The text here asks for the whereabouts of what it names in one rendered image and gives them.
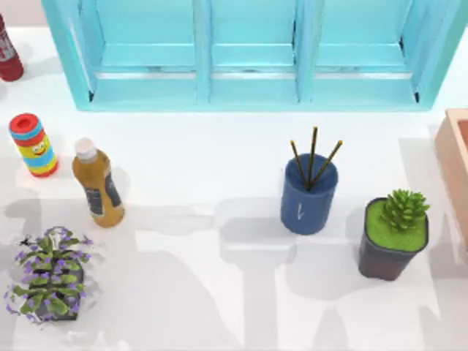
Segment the dark pencil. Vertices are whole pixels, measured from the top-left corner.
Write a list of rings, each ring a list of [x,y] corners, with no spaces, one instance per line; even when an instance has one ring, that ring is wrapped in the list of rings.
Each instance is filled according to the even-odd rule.
[[[310,148],[310,153],[309,153],[308,177],[307,177],[307,185],[306,185],[306,188],[308,191],[312,188],[312,171],[313,171],[313,164],[314,164],[315,148],[316,148],[316,143],[317,143],[317,133],[318,133],[318,126],[313,126],[311,148]]]
[[[303,187],[304,187],[305,190],[308,190],[308,181],[306,180],[306,176],[304,175],[304,172],[303,172],[303,168],[302,168],[302,164],[301,164],[301,158],[300,158],[300,155],[299,155],[299,153],[297,151],[295,141],[290,140],[290,145],[291,145],[291,148],[292,148],[292,152],[294,153],[295,162],[296,162],[296,164],[298,166],[298,172],[299,172],[299,175],[301,177]]]
[[[342,146],[343,144],[343,140],[339,140],[335,147],[333,148],[332,152],[330,153],[330,155],[328,156],[328,158],[325,160],[325,162],[322,164],[322,167],[319,169],[319,171],[317,172],[317,174],[315,175],[315,177],[312,179],[311,181],[311,186],[314,186],[317,181],[319,180],[319,178],[321,177],[321,175],[325,172],[325,170],[327,169],[327,167],[329,166],[329,164],[332,162],[332,159],[335,157],[336,153],[338,152],[338,150],[340,149],[340,147]]]

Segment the blue pen cup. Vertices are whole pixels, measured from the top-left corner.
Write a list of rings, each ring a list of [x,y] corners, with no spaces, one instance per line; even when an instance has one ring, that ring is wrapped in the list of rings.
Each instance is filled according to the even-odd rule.
[[[301,179],[298,164],[291,159],[284,170],[280,219],[290,231],[300,235],[318,233],[324,228],[338,184],[336,166],[330,163],[311,190]]]

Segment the light blue rack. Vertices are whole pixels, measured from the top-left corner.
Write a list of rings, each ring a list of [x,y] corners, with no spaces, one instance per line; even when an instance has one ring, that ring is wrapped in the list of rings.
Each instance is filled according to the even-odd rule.
[[[42,0],[79,110],[428,110],[468,0]]]

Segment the amber bottle with white cap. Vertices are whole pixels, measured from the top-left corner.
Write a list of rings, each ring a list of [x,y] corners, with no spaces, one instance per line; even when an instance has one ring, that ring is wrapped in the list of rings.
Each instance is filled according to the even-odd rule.
[[[125,209],[113,181],[110,159],[87,137],[75,142],[72,172],[83,187],[94,222],[103,228],[119,224]]]

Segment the green succulent in dark pot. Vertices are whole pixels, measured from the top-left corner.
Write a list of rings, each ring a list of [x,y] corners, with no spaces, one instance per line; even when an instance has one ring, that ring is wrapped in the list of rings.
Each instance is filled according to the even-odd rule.
[[[365,207],[358,270],[392,282],[429,243],[430,205],[420,192],[395,189]]]

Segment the striped colourful can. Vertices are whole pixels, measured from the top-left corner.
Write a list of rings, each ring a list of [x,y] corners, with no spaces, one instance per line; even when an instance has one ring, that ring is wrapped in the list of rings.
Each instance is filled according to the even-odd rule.
[[[46,178],[57,171],[58,158],[42,122],[35,114],[16,115],[9,123],[9,131],[30,174]]]

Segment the purple flower plant pot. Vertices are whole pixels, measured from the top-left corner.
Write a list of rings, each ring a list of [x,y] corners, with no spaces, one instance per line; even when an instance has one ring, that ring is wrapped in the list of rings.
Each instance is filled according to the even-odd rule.
[[[4,294],[8,313],[37,325],[75,321],[86,297],[83,264],[91,255],[85,248],[93,244],[87,236],[78,238],[61,226],[22,240],[20,245],[26,249],[16,255],[15,262],[23,278]]]

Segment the salmon-coloured box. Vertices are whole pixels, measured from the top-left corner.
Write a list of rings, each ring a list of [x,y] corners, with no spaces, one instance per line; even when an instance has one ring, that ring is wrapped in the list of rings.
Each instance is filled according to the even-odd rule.
[[[468,108],[445,111],[434,145],[461,237],[468,251]]]

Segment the dark red bottle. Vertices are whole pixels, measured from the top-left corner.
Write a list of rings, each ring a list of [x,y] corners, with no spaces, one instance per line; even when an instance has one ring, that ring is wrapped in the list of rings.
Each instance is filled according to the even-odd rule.
[[[24,69],[18,52],[12,44],[0,13],[0,79],[13,82],[23,76]]]

